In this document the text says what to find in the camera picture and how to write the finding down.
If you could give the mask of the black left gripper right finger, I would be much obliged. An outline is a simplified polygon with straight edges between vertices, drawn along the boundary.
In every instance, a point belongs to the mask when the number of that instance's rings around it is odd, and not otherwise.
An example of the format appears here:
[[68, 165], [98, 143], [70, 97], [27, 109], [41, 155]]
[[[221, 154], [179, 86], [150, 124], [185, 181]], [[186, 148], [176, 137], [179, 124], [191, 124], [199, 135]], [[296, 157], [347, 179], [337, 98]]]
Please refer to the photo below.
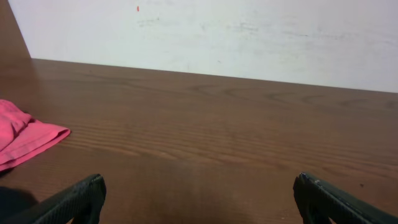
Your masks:
[[309, 173], [302, 172], [295, 178], [293, 190], [304, 224], [397, 223], [397, 217]]

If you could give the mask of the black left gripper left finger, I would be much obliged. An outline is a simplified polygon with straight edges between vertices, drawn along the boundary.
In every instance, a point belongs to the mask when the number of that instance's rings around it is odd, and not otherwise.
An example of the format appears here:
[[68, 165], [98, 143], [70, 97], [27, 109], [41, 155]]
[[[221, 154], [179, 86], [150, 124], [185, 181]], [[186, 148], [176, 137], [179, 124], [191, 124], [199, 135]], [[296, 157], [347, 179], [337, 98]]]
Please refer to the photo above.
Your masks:
[[105, 198], [106, 185], [99, 174], [42, 202], [27, 191], [1, 187], [1, 223], [98, 223]]

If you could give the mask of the red orange t-shirt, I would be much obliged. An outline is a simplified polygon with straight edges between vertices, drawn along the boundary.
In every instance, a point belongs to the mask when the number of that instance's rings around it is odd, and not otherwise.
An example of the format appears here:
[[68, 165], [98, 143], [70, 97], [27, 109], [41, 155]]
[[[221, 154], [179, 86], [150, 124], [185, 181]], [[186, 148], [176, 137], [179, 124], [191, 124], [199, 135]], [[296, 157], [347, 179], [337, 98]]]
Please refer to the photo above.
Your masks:
[[71, 131], [43, 123], [1, 100], [1, 170], [14, 168], [65, 139]]

